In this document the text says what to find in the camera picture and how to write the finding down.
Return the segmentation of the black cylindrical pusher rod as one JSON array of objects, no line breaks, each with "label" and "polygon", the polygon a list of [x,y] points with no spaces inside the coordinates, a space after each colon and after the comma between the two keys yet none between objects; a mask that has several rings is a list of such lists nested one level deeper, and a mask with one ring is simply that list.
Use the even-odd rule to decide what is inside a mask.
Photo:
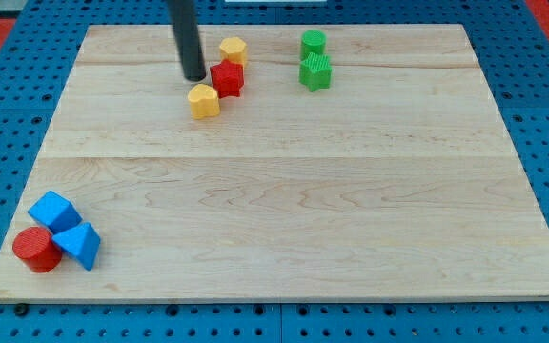
[{"label": "black cylindrical pusher rod", "polygon": [[183,76],[188,81],[206,77],[194,0],[166,0]]}]

